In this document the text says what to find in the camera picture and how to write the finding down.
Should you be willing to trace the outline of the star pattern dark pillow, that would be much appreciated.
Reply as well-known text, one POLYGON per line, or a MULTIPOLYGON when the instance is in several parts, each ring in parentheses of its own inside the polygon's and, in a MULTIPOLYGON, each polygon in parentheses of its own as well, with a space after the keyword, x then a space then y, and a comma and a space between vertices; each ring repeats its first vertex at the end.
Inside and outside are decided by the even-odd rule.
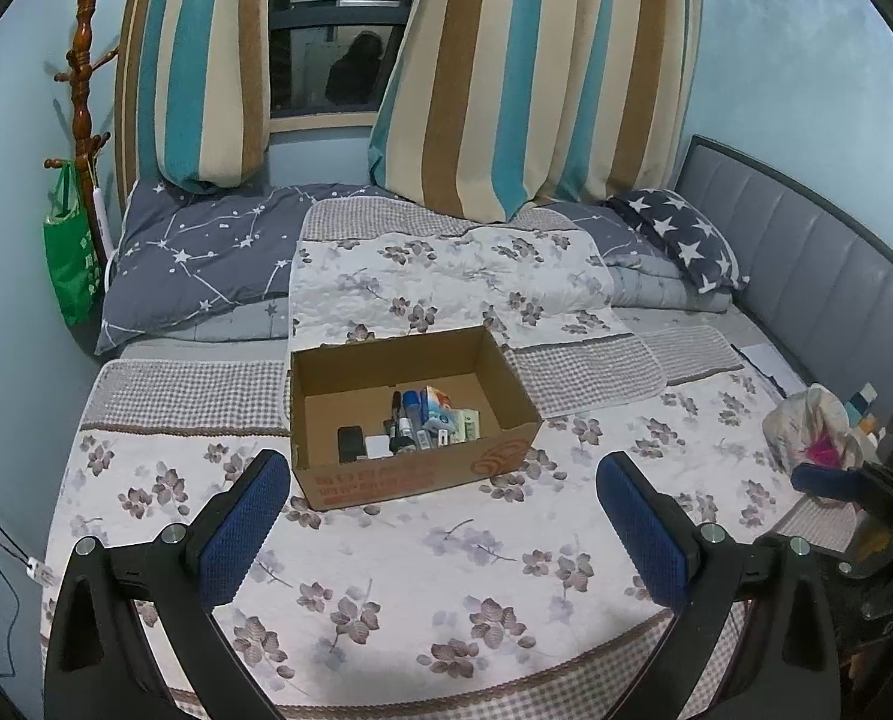
POLYGON ((698 293, 742 291, 750 278, 723 232, 667 188, 637 188, 607 200, 612 210, 674 260, 698 293))

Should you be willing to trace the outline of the white small box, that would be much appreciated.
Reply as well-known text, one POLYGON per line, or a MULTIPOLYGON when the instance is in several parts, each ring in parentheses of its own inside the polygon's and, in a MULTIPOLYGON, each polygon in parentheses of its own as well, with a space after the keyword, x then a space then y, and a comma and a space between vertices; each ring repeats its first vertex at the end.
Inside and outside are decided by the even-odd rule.
POLYGON ((394 455, 393 450, 391 450, 391 439, 386 434, 382 436, 366 436, 365 452, 368 460, 381 460, 394 455))

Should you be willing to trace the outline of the small blue tissue pack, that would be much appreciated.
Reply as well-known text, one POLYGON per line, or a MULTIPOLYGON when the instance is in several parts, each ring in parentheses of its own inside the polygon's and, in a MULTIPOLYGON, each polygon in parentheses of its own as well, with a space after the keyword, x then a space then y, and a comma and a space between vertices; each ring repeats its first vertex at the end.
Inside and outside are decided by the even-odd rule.
POLYGON ((420 392, 422 424, 430 433, 455 429, 455 408, 443 390, 427 385, 420 392))

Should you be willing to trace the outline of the left striped curtain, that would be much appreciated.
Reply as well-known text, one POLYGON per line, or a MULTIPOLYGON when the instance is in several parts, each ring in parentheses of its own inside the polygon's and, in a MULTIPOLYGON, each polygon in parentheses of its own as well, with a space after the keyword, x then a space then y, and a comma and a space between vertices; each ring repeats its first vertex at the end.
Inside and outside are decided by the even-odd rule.
POLYGON ((163 177, 238 187, 266 161, 269 0, 126 0, 119 31, 119 192, 163 177))

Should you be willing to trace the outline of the blue capped glue stick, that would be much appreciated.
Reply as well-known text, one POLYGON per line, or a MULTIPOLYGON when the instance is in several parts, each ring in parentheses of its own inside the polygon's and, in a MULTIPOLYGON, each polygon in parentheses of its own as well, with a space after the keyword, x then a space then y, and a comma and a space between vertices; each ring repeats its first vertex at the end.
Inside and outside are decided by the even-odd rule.
POLYGON ((423 429, 419 394, 415 390, 405 390, 404 394, 402 394, 402 406, 404 406, 405 416, 407 416, 407 421, 409 421, 410 434, 412 434, 412 439, 414 439, 417 449, 430 449, 430 439, 425 429, 423 429))

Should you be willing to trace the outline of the black pen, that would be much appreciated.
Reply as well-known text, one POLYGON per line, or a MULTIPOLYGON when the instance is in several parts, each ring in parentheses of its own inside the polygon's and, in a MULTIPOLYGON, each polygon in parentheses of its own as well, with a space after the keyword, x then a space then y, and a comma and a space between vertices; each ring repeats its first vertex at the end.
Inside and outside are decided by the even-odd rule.
POLYGON ((399 416, 401 416, 401 392, 394 390, 393 395, 391 395, 391 416, 389 417, 389 450, 394 455, 401 450, 402 444, 399 416))

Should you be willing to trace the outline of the wooden coat rack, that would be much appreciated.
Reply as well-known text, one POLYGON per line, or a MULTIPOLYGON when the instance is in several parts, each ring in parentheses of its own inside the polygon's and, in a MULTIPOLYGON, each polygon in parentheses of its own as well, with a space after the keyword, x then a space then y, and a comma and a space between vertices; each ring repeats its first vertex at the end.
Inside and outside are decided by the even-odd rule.
POLYGON ((74 0, 69 47, 64 65, 51 71, 54 82, 69 93, 71 154, 65 158, 76 171, 90 236, 100 268, 113 257, 118 188, 115 172, 115 105, 99 121, 94 114, 94 84, 113 75, 119 59, 119 39, 106 47, 97 43, 97 11, 100 0, 74 0))

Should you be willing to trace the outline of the floral quilted bedspread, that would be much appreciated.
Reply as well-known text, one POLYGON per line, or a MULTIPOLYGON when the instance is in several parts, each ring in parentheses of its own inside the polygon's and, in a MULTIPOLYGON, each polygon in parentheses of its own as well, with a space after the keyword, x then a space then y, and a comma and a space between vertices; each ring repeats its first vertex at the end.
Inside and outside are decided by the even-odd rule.
POLYGON ((264 450, 274 483, 207 567, 207 610, 284 718, 599 718, 670 614, 597 502, 629 454, 695 523, 839 550, 848 504, 789 481, 777 399, 716 328, 630 327, 593 239, 339 195, 269 232, 293 323, 225 358, 101 369, 46 561, 193 522, 264 450))

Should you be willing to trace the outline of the green shopping bag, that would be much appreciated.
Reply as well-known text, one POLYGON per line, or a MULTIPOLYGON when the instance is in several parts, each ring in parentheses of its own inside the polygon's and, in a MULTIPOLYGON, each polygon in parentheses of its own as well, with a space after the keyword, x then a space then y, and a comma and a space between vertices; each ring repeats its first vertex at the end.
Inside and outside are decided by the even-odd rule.
POLYGON ((59 161, 56 171, 43 223, 44 255, 62 320, 67 327, 76 327, 87 322, 94 310, 101 268, 79 171, 72 161, 59 161))

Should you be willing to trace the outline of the grey padded headboard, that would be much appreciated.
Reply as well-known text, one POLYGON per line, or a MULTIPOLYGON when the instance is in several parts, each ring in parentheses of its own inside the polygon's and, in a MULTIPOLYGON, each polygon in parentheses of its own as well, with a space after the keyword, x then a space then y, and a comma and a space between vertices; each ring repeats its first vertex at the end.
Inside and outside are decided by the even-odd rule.
POLYGON ((748 278, 742 310, 794 369, 846 400, 866 383, 893 413, 893 250, 819 193, 711 138, 675 190, 724 234, 748 278))

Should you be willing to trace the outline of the striped curtain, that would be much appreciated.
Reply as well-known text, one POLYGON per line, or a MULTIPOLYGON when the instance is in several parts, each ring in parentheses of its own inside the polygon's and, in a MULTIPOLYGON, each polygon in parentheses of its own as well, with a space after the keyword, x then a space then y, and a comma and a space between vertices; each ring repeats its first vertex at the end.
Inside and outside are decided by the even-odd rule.
POLYGON ((371 129, 370 177, 505 223, 669 181, 703 0, 414 0, 371 129))
POLYGON ((269 0, 126 0, 119 31, 119 192, 163 177, 238 187, 266 161, 269 0))

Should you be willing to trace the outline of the right striped curtain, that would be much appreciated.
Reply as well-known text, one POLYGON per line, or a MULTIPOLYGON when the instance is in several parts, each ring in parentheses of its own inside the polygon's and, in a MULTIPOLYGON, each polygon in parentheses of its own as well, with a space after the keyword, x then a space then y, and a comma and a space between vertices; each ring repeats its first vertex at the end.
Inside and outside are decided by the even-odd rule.
POLYGON ((669 181, 703 0, 414 0, 371 129, 370 177, 505 223, 669 181))

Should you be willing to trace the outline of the crumpled plastic bag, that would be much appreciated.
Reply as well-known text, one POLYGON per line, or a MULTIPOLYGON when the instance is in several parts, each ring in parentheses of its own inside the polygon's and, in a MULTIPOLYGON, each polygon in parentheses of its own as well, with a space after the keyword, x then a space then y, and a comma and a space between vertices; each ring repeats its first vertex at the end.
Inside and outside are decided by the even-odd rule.
POLYGON ((799 493, 858 502, 858 470, 874 445, 851 426, 843 403, 814 383, 783 400, 762 422, 771 460, 799 493))

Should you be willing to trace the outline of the window with frame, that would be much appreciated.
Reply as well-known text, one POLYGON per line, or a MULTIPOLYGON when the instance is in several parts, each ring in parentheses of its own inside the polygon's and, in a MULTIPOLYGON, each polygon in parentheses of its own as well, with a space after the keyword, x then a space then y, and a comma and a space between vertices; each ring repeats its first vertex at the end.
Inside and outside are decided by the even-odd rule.
POLYGON ((270 115, 370 115, 380 107, 412 0, 270 0, 270 115))

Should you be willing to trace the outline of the grey constellation duvet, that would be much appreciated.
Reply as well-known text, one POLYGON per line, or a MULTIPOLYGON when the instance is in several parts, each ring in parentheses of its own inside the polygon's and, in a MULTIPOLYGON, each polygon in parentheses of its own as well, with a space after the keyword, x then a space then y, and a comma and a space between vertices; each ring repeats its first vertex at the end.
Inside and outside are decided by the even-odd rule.
POLYGON ((290 286, 303 263, 306 216, 329 200, 397 198, 371 185, 254 182, 194 195, 165 179, 140 179, 129 193, 95 351, 253 304, 269 314, 277 337, 297 332, 290 286))

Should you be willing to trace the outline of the green white packet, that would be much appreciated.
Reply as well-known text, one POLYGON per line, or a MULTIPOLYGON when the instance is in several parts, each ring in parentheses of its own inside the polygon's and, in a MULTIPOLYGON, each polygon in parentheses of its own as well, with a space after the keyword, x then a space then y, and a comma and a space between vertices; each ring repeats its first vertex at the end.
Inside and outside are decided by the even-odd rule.
POLYGON ((482 437, 480 411, 471 408, 449 411, 448 434, 451 444, 467 444, 479 440, 482 437))

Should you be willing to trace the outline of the brown cardboard box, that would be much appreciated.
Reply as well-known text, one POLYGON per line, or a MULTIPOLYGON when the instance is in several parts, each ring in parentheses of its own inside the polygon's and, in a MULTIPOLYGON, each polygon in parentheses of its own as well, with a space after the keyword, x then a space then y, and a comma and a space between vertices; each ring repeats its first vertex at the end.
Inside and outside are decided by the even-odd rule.
POLYGON ((539 421, 482 327, 290 356, 291 466, 316 511, 512 472, 539 421))

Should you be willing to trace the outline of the black rectangular device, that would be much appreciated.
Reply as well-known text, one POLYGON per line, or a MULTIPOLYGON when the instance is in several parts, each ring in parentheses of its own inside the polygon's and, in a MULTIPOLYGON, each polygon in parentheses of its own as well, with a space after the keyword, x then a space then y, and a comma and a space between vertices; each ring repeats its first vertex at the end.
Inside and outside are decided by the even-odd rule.
POLYGON ((353 463, 368 457, 362 427, 342 426, 337 429, 337 455, 341 463, 353 463))

